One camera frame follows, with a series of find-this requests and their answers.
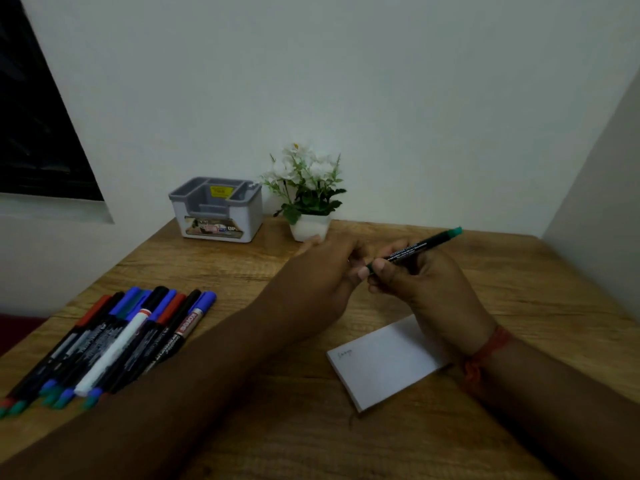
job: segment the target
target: person's right arm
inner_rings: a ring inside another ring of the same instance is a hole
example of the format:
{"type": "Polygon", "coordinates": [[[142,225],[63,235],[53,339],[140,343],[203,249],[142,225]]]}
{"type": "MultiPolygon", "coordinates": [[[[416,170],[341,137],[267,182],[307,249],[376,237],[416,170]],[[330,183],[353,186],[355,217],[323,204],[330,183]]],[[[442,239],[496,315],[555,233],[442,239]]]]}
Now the person's right arm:
{"type": "MultiPolygon", "coordinates": [[[[411,243],[397,241],[378,255],[411,243]]],[[[375,259],[369,290],[407,302],[420,326],[435,330],[458,357],[478,351],[497,323],[455,261],[432,250],[403,265],[375,259]]],[[[640,406],[523,341],[513,337],[493,352],[472,393],[579,478],[640,479],[640,406]]]]}

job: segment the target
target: person's left hand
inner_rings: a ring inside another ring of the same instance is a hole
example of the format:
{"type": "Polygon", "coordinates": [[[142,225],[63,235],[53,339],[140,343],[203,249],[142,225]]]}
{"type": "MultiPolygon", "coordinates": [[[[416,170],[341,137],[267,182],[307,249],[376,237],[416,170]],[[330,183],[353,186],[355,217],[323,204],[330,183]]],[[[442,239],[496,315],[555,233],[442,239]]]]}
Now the person's left hand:
{"type": "Polygon", "coordinates": [[[361,282],[365,246],[355,238],[305,241],[250,305],[284,343],[323,331],[344,313],[361,282]]]}

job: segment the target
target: wood grain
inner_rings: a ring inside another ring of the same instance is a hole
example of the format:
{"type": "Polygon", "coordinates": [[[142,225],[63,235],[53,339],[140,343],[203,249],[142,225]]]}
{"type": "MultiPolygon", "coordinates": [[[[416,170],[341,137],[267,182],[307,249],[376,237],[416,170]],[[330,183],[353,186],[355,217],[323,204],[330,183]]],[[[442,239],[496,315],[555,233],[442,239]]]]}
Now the wood grain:
{"type": "MultiPolygon", "coordinates": [[[[437,229],[334,221],[330,236],[372,244],[437,229]]],[[[539,239],[465,232],[443,246],[517,336],[640,401],[640,329],[539,239]]],[[[184,239],[169,222],[0,359],[4,395],[102,294],[137,285],[218,293],[198,335],[246,306],[295,252],[280,219],[250,244],[184,239]]],[[[356,290],[343,318],[262,364],[185,465],[185,479],[548,479],[554,476],[446,376],[434,374],[357,415],[324,353],[408,315],[356,290]]],[[[79,413],[34,404],[0,421],[0,460],[79,413]]]]}

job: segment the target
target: white marker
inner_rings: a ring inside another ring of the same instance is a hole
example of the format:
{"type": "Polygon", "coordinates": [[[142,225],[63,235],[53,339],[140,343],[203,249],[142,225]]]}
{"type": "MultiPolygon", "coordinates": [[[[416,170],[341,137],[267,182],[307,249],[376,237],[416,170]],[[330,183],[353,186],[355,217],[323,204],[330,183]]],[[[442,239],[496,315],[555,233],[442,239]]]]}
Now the white marker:
{"type": "Polygon", "coordinates": [[[164,295],[168,292],[164,286],[158,286],[151,295],[142,304],[142,309],[131,319],[128,325],[118,335],[118,338],[105,350],[100,359],[93,364],[92,368],[78,382],[74,392],[80,397],[86,397],[89,391],[93,389],[95,384],[100,380],[102,375],[107,371],[109,366],[113,364],[122,354],[125,348],[133,340],[145,320],[151,315],[156,306],[160,304],[164,295]]]}

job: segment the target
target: white paper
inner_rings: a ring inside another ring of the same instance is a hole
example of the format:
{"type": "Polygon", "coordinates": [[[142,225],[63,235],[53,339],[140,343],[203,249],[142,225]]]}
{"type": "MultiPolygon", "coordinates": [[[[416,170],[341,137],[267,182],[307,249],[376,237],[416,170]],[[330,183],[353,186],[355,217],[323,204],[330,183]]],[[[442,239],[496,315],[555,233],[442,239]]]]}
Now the white paper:
{"type": "Polygon", "coordinates": [[[442,348],[424,336],[414,315],[326,354],[358,412],[447,364],[442,348]]]}

